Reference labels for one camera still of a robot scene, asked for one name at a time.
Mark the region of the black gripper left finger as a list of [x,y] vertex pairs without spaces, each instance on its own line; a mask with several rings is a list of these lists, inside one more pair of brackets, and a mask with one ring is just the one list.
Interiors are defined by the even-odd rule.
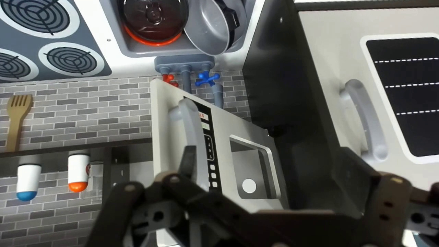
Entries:
[[163,229],[186,247],[208,247],[212,234],[200,210],[189,207],[199,188],[192,178],[197,148],[184,148],[177,171],[164,171],[149,186],[137,181],[115,185],[88,236],[85,247],[147,247],[152,233]]

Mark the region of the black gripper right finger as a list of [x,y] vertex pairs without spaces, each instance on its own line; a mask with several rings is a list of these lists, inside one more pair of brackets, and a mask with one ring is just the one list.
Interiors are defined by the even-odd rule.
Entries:
[[414,243],[439,247],[439,182],[428,189],[407,178],[377,171],[350,148],[340,148],[332,178],[354,203],[354,247],[404,247],[406,230]]

